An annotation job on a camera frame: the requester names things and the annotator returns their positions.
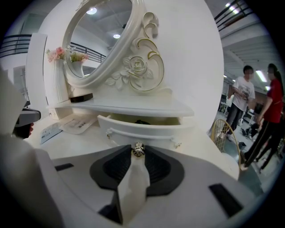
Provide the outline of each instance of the carved rose decoration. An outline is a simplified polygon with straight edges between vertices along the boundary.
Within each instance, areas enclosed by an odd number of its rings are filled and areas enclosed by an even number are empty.
[[[147,63],[140,56],[127,57],[123,59],[125,70],[117,71],[111,74],[111,77],[106,80],[109,86],[116,85],[118,90],[123,88],[130,80],[130,76],[135,78],[135,83],[141,86],[142,81],[146,78],[153,79],[153,73],[147,68]]]

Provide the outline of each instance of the white t-shirt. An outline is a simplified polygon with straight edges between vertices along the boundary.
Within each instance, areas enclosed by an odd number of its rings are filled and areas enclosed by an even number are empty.
[[[240,92],[244,93],[248,99],[255,99],[254,86],[250,81],[246,81],[244,77],[238,77],[232,86],[236,87]],[[237,93],[235,93],[232,102],[243,112],[246,111],[246,107],[248,105],[247,101]]]

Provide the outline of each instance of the chair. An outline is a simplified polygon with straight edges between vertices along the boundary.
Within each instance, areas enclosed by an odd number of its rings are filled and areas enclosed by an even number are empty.
[[[232,135],[233,135],[235,142],[236,142],[236,150],[237,150],[237,153],[239,156],[238,164],[237,164],[236,160],[232,156],[227,154],[224,150],[224,144],[226,141],[226,133],[228,130],[230,130],[232,132]],[[233,133],[231,126],[223,119],[215,120],[214,126],[212,128],[211,140],[215,143],[215,145],[221,151],[222,155],[225,157],[225,159],[229,163],[231,170],[235,174],[236,179],[238,179],[238,176],[240,173],[240,149],[238,146],[236,136]]]

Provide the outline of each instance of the man in white t-shirt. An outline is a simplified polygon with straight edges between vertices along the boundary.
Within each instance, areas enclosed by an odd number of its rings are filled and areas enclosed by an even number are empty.
[[[234,98],[232,106],[228,113],[227,122],[232,130],[236,129],[239,119],[243,112],[246,111],[248,103],[255,99],[254,86],[250,82],[253,78],[253,68],[249,65],[244,67],[244,76],[238,77],[232,85]],[[231,141],[231,131],[228,132],[227,138]]]

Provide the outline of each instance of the flower vase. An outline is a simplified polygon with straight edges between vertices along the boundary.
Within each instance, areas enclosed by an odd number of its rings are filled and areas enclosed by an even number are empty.
[[[69,99],[63,73],[63,59],[55,59],[53,62],[53,98],[54,103],[61,103]]]
[[[82,70],[82,64],[83,62],[81,61],[76,61],[76,62],[72,62],[71,63],[72,66],[73,66],[73,69],[76,73],[76,76],[78,77],[84,77],[84,73],[83,73],[83,70]]]

